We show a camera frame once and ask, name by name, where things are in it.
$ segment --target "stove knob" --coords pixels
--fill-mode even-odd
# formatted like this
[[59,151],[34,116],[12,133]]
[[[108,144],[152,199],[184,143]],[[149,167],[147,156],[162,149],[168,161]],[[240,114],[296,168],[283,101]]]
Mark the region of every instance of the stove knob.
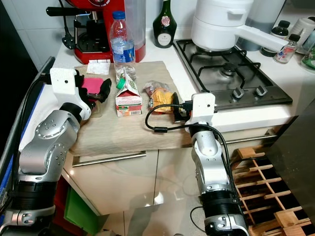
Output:
[[256,94],[258,96],[263,97],[267,92],[268,92],[268,90],[263,86],[259,86],[258,88],[256,88]]
[[244,90],[240,87],[237,87],[234,91],[233,91],[233,96],[237,99],[240,99],[241,97],[243,97],[244,95]]

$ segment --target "plastic bag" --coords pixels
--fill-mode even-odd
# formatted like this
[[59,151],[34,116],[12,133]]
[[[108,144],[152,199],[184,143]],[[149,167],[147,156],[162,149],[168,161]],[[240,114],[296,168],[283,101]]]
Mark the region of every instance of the plastic bag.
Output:
[[[150,109],[162,104],[172,104],[173,93],[170,91],[170,88],[167,84],[151,80],[144,85],[143,89],[145,89],[147,94],[150,96]],[[162,113],[167,113],[171,111],[171,107],[162,107],[155,110],[155,112]]]

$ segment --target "red and white carton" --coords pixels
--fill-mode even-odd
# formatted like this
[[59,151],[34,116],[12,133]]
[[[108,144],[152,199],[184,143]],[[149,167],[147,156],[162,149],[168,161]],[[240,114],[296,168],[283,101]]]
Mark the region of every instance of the red and white carton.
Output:
[[116,95],[116,110],[118,117],[128,117],[142,114],[142,97],[136,83],[125,74],[124,87]]

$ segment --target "red espresso machine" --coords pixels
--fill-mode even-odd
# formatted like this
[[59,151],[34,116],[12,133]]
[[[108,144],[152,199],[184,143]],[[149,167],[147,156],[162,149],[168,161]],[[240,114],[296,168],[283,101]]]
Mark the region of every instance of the red espresso machine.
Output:
[[76,58],[88,64],[89,60],[110,59],[113,62],[109,32],[114,22],[113,12],[124,11],[126,24],[132,32],[136,62],[146,54],[145,9],[146,0],[66,0],[75,8],[48,7],[49,16],[75,16],[74,37],[65,26],[64,45],[74,49]]

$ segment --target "white cabinet door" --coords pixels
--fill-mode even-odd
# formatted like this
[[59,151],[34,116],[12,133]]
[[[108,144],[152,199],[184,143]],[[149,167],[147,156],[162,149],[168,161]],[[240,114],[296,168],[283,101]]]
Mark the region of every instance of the white cabinet door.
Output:
[[106,215],[153,204],[158,151],[146,154],[75,168],[68,154],[63,169],[72,180],[68,182],[81,190],[100,215]]
[[[223,136],[227,142],[258,137],[263,136],[270,128],[272,127],[228,132],[223,133]],[[261,140],[256,140],[228,145],[229,155],[232,157],[234,150],[238,148],[252,147],[261,143]],[[195,178],[195,164],[191,157],[191,148],[159,150],[155,204],[198,195],[199,190]]]

